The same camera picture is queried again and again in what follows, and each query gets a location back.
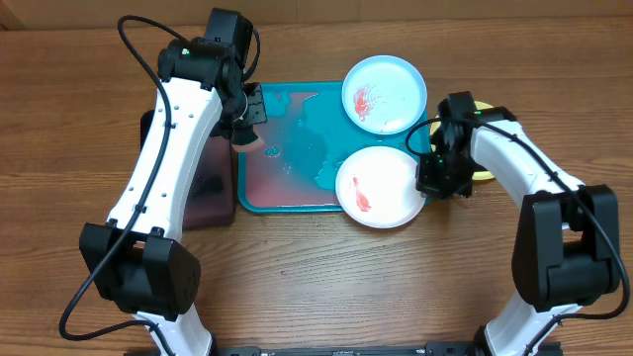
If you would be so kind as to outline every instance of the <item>pink food residue on plate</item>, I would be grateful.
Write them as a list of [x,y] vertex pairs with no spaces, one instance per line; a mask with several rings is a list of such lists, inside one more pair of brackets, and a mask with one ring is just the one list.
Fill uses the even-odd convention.
[[358,114],[358,116],[360,117],[361,122],[364,122],[365,118],[369,114],[371,114],[376,101],[380,98],[372,95],[372,90],[375,87],[375,85],[367,84],[358,88],[356,94],[354,94],[354,107],[356,109],[356,114]]
[[356,189],[356,205],[361,212],[367,213],[372,207],[369,205],[369,200],[358,189],[358,179],[354,176],[354,188]]

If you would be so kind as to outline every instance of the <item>plate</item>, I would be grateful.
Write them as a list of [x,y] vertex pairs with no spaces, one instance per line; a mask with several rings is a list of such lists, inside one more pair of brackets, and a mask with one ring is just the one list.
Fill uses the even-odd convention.
[[347,73],[342,100],[347,116],[372,134],[409,129],[426,108],[426,85],[409,62],[392,55],[360,61]]
[[426,200],[415,190],[417,162],[391,147],[363,148],[350,155],[336,175],[336,198],[357,222],[391,228],[411,221]]

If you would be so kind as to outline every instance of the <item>red stain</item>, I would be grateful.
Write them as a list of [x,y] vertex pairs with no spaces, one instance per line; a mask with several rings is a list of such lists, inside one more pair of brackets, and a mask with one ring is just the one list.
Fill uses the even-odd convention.
[[379,98],[372,95],[372,89],[374,89],[374,86],[367,84],[358,88],[356,94],[354,94],[354,106],[361,122],[364,122],[365,118],[371,114],[374,104]]
[[369,205],[367,197],[358,189],[358,179],[354,176],[354,188],[356,188],[356,205],[361,212],[367,213],[372,207]]

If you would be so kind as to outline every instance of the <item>cable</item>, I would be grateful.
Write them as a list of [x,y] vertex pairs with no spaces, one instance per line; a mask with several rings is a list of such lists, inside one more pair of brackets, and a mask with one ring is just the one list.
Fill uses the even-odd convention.
[[95,278],[104,269],[106,264],[119,251],[119,249],[123,245],[124,241],[126,240],[127,235],[130,233],[130,231],[134,227],[134,225],[136,223],[136,220],[138,219],[138,216],[142,212],[142,209],[145,206],[145,202],[147,201],[147,197],[149,196],[149,191],[151,190],[151,187],[152,187],[152,185],[154,183],[154,180],[156,179],[156,175],[158,175],[158,169],[160,168],[160,164],[162,163],[162,159],[163,159],[163,157],[165,155],[165,151],[167,149],[167,142],[169,141],[169,133],[171,131],[171,106],[169,104],[169,98],[167,97],[167,93],[165,92],[165,88],[160,83],[160,79],[158,79],[156,74],[151,70],[149,65],[140,56],[140,54],[138,54],[138,52],[136,51],[134,46],[130,43],[130,40],[128,40],[128,37],[126,36],[125,31],[124,31],[124,27],[123,27],[124,22],[128,21],[128,20],[139,21],[139,22],[143,22],[143,23],[146,23],[146,24],[150,24],[152,26],[155,26],[155,27],[157,27],[157,28],[159,28],[159,29],[171,34],[172,36],[176,37],[178,40],[184,42],[185,44],[188,43],[187,39],[185,39],[184,37],[182,37],[181,35],[179,35],[175,31],[169,29],[168,27],[166,27],[166,26],[164,26],[162,24],[159,24],[159,23],[157,23],[155,21],[152,21],[152,20],[149,20],[149,19],[146,19],[146,18],[143,18],[143,17],[139,17],[139,16],[132,16],[132,15],[126,15],[126,16],[122,17],[121,19],[119,19],[118,29],[119,29],[119,35],[121,36],[121,40],[123,40],[123,42],[126,45],[126,47],[130,50],[130,53],[136,58],[136,60],[142,66],[142,68],[145,70],[145,72],[147,72],[147,74],[149,75],[151,80],[156,85],[156,88],[158,88],[158,91],[160,92],[160,97],[162,98],[162,101],[163,101],[163,103],[165,105],[165,131],[164,131],[164,134],[163,134],[163,137],[162,137],[162,142],[160,143],[160,148],[158,149],[158,154],[156,156],[156,161],[154,162],[154,166],[151,169],[151,173],[149,174],[149,178],[147,178],[147,183],[145,184],[145,188],[143,189],[142,193],[140,194],[140,198],[138,199],[138,204],[136,205],[136,208],[135,208],[135,210],[134,210],[134,212],[133,212],[133,214],[132,214],[132,216],[130,218],[130,221],[128,222],[128,224],[124,228],[123,232],[121,233],[121,236],[119,236],[117,241],[112,245],[112,247],[110,248],[110,250],[108,251],[106,256],[99,262],[99,264],[97,264],[97,267],[95,267],[95,269],[92,271],[92,273],[90,273],[90,275],[88,276],[88,278],[86,278],[86,280],[81,285],[81,287],[79,287],[79,290],[77,291],[77,293],[75,293],[75,295],[72,298],[72,300],[70,300],[70,302],[68,303],[68,306],[64,310],[63,314],[61,315],[61,319],[59,320],[59,334],[61,335],[61,337],[65,338],[66,340],[83,341],[83,340],[89,340],[89,339],[92,339],[92,338],[95,338],[95,337],[99,337],[101,335],[104,335],[104,334],[107,334],[107,333],[110,333],[110,332],[121,330],[121,329],[126,328],[126,327],[135,326],[135,325],[144,325],[144,326],[148,326],[149,327],[149,332],[154,332],[156,334],[156,337],[160,341],[160,344],[162,345],[162,348],[165,350],[167,355],[174,356],[174,353],[171,351],[171,348],[169,348],[169,345],[167,344],[167,340],[165,339],[162,331],[160,331],[160,329],[158,328],[158,325],[156,323],[154,323],[154,322],[152,322],[150,320],[131,320],[131,321],[126,321],[126,322],[122,322],[122,323],[119,323],[119,324],[116,324],[116,325],[113,325],[113,326],[109,326],[109,327],[103,328],[101,330],[93,331],[93,332],[90,332],[90,333],[87,333],[87,334],[82,334],[82,335],[73,335],[73,334],[70,334],[70,333],[68,333],[66,331],[66,324],[68,323],[68,319],[70,318],[70,314],[72,313],[72,311],[77,306],[77,303],[79,303],[79,300],[81,299],[81,297],[83,297],[83,295],[86,293],[86,291],[88,290],[88,288],[90,287],[92,282],[94,282]]
[[[511,141],[515,142],[516,144],[520,145],[523,149],[525,149],[532,156],[532,158],[534,158],[534,160],[541,166],[541,168],[543,168],[545,173],[547,173],[550,176],[552,181],[554,181],[563,191],[565,191],[566,193],[568,193],[569,195],[573,197],[575,203],[579,206],[579,208],[581,208],[585,216],[588,217],[589,221],[593,225],[593,228],[595,228],[599,232],[599,235],[602,238],[602,242],[604,242],[604,244],[608,248],[609,253],[611,254],[611,257],[613,257],[613,259],[615,260],[615,265],[620,274],[620,278],[622,279],[622,301],[620,302],[620,305],[614,311],[606,312],[602,314],[587,314],[587,313],[579,312],[579,313],[566,313],[566,314],[559,314],[559,315],[552,316],[552,318],[545,324],[545,326],[536,334],[536,336],[534,336],[534,338],[530,341],[530,343],[526,345],[525,351],[523,352],[523,356],[528,356],[532,352],[534,346],[537,343],[539,343],[547,335],[547,333],[552,329],[552,327],[556,325],[557,323],[560,323],[564,319],[575,318],[575,319],[588,319],[588,320],[606,320],[606,319],[614,318],[621,315],[626,310],[626,307],[628,306],[629,300],[631,298],[631,287],[629,283],[629,277],[626,273],[626,268],[624,267],[624,263],[622,262],[620,255],[617,253],[617,251],[615,250],[615,247],[611,243],[611,240],[609,240],[609,238],[606,235],[606,232],[604,232],[604,229],[602,228],[598,220],[595,218],[595,215],[583,203],[583,201],[581,201],[578,194],[572,191],[570,187],[568,187],[558,177],[556,172],[554,172],[547,165],[547,163],[545,163],[543,158],[541,158],[541,156],[538,153],[536,153],[529,144],[525,143],[524,141],[519,139],[517,136],[507,133],[506,131],[499,129],[493,125],[479,122],[479,121],[473,121],[473,120],[468,120],[468,119],[455,119],[455,118],[447,118],[444,120],[457,123],[457,124],[470,125],[473,128],[484,127],[486,129],[489,129],[491,131],[494,131],[498,134],[501,134],[507,137],[508,139],[510,139]],[[412,136],[412,134],[426,125],[439,122],[439,121],[442,121],[442,119],[427,120],[416,125],[415,127],[413,127],[413,129],[411,129],[411,131],[407,134],[407,138],[405,139],[405,145],[407,146],[407,149],[411,151],[412,154],[418,155],[418,156],[423,155],[423,153],[414,151],[410,148],[408,141],[410,137]]]
[[259,33],[257,32],[257,29],[255,29],[254,27],[253,27],[253,34],[255,35],[255,40],[257,41],[257,54],[255,54],[255,57],[253,58],[253,62],[250,63],[250,67],[248,67],[248,70],[246,70],[246,72],[242,75],[241,77],[242,83],[250,79],[250,77],[253,75],[253,73],[255,72],[255,68],[257,68],[257,61],[259,60],[259,52],[261,51],[261,43],[259,41]]

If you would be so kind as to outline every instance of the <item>yellow bowl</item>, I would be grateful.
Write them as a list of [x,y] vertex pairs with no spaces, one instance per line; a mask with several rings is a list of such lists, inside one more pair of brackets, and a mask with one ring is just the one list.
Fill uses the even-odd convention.
[[[493,106],[490,104],[486,104],[486,103],[482,103],[482,102],[478,102],[475,101],[475,106],[477,106],[477,110],[483,110],[483,109],[489,109],[492,108]],[[434,134],[437,129],[439,129],[440,125],[442,125],[441,123],[433,123],[431,124],[429,130],[428,130],[428,134],[432,135]],[[435,150],[435,145],[432,144],[431,145],[431,150]],[[473,180],[489,180],[489,179],[494,179],[495,176],[493,175],[493,173],[489,172],[489,171],[484,171],[484,172],[475,172],[473,173]]]

